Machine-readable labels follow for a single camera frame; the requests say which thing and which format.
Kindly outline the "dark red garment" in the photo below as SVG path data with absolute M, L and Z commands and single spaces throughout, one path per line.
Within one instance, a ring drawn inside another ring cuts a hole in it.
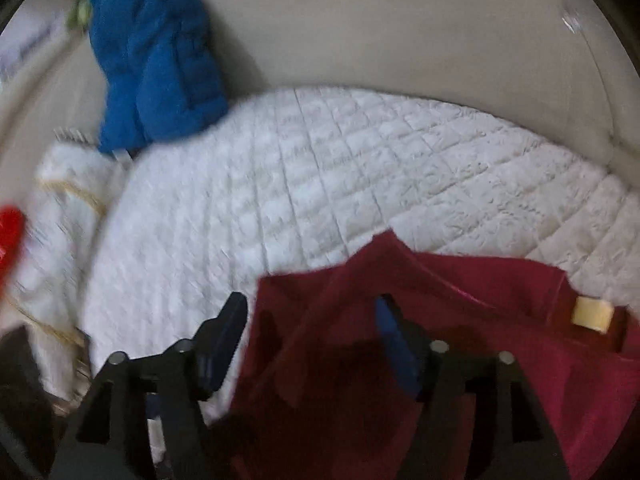
M 258 285 L 235 479 L 634 479 L 639 324 L 553 266 L 413 252 Z

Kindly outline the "cream embroidered pillow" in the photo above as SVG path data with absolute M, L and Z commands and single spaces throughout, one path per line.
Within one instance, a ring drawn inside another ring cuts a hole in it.
M 87 349 L 79 328 L 85 275 L 131 164 L 126 152 L 55 141 L 35 172 L 6 303 L 29 327 L 44 391 L 61 401 L 77 396 L 79 355 Z

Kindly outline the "red plastic object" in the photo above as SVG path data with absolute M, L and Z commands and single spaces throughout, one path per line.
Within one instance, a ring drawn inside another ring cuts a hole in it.
M 15 206 L 0 210 L 0 281 L 4 284 L 13 269 L 26 229 L 26 217 Z

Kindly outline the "white quilted bedspread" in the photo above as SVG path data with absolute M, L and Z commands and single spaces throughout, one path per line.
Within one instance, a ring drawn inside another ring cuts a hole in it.
M 610 170 L 469 107 L 279 90 L 132 162 L 81 311 L 91 361 L 161 352 L 230 292 L 386 230 L 415 250 L 548 263 L 578 292 L 639 304 L 639 194 Z

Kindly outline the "blue quilted cushion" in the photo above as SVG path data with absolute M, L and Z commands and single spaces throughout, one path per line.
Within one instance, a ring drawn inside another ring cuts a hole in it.
M 90 44 L 107 81 L 101 152 L 192 136 L 228 113 L 201 0 L 90 3 Z

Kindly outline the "beige tufted headboard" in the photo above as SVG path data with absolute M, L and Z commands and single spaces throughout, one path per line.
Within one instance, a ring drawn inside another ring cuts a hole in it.
M 98 0 L 133 70 L 145 3 Z M 337 84 L 509 119 L 639 180 L 639 0 L 193 0 L 229 96 Z

